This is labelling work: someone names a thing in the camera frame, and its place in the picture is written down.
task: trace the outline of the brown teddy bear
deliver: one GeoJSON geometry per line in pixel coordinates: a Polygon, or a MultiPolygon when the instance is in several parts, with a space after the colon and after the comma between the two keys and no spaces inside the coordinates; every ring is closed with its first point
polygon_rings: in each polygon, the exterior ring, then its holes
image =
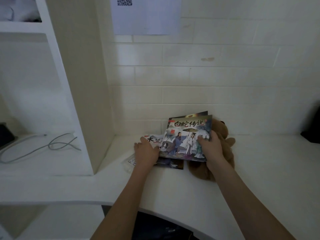
{"type": "MultiPolygon", "coordinates": [[[[227,138],[229,132],[228,128],[223,121],[212,119],[211,129],[217,133],[219,140],[221,141],[222,153],[227,162],[235,168],[234,156],[231,147],[236,140],[232,137],[227,138]]],[[[188,161],[188,167],[190,172],[199,179],[215,181],[214,175],[210,172],[205,162],[200,161],[188,161]]]]}

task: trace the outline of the hand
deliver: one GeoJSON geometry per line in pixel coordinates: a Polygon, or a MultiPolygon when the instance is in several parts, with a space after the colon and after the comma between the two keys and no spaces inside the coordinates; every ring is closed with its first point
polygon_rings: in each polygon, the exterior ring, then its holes
{"type": "Polygon", "coordinates": [[[211,141],[206,141],[202,136],[198,136],[198,142],[202,147],[202,152],[207,159],[207,167],[212,172],[213,165],[216,160],[223,157],[221,142],[218,135],[213,130],[211,131],[211,141]]]}
{"type": "Polygon", "coordinates": [[[152,148],[152,145],[145,137],[140,138],[139,143],[134,143],[134,152],[136,165],[135,169],[148,174],[152,166],[157,162],[159,157],[159,147],[152,148]]]}

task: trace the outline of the umbrella illustration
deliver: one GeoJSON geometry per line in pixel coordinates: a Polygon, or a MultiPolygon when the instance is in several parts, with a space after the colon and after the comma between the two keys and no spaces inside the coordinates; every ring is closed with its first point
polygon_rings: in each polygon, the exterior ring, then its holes
{"type": "Polygon", "coordinates": [[[190,136],[190,132],[198,132],[197,129],[193,129],[193,128],[183,129],[183,131],[189,132],[188,137],[190,136]]]}

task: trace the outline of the white cable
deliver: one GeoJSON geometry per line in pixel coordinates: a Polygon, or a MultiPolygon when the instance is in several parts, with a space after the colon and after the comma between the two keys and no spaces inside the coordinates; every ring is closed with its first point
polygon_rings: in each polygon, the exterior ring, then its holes
{"type": "Polygon", "coordinates": [[[2,160],[2,155],[3,155],[3,153],[6,152],[8,149],[10,149],[10,148],[12,148],[12,147],[14,147],[14,146],[22,143],[23,141],[29,140],[29,139],[31,139],[31,138],[38,137],[38,136],[47,136],[47,135],[46,135],[46,134],[43,134],[43,135],[34,135],[34,136],[30,136],[30,137],[24,138],[24,139],[22,139],[22,140],[19,140],[18,142],[9,145],[8,147],[6,147],[5,149],[3,149],[3,150],[0,152],[0,164],[9,164],[9,163],[12,163],[12,162],[14,162],[14,161],[17,161],[17,160],[19,160],[19,159],[21,159],[21,158],[23,158],[23,157],[26,157],[26,156],[28,156],[28,155],[30,155],[30,154],[32,154],[32,153],[34,153],[34,152],[36,152],[36,151],[38,151],[38,150],[40,150],[40,149],[42,149],[42,148],[45,148],[45,147],[48,147],[48,148],[49,148],[50,150],[52,150],[52,151],[56,151],[56,150],[60,150],[60,149],[62,149],[62,148],[65,148],[66,146],[71,146],[71,147],[73,147],[74,149],[76,149],[76,150],[78,150],[78,151],[81,151],[80,148],[78,148],[78,147],[76,147],[75,145],[72,145],[72,144],[71,144],[71,142],[73,142],[75,139],[77,139],[77,137],[74,137],[71,141],[69,141],[69,142],[67,142],[67,143],[66,143],[66,142],[54,142],[54,141],[55,141],[56,139],[58,139],[59,137],[62,137],[62,136],[68,135],[68,134],[70,134],[70,133],[65,133],[65,134],[63,134],[63,135],[57,136],[57,137],[55,137],[52,141],[50,141],[47,145],[41,146],[41,147],[39,147],[39,148],[37,148],[37,149],[34,149],[33,151],[31,151],[31,152],[29,152],[29,153],[27,153],[27,154],[25,154],[25,155],[23,155],[23,156],[17,157],[17,158],[15,158],[15,159],[10,160],[10,161],[3,161],[3,160],[2,160]],[[59,147],[59,148],[53,148],[52,145],[56,145],[56,144],[63,144],[63,146],[61,146],[61,147],[59,147]]]}

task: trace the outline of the qr code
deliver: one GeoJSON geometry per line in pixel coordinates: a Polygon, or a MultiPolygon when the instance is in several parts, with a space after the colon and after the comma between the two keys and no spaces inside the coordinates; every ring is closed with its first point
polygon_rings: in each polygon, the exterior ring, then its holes
{"type": "Polygon", "coordinates": [[[132,0],[118,0],[118,6],[132,6],[132,0]]]}

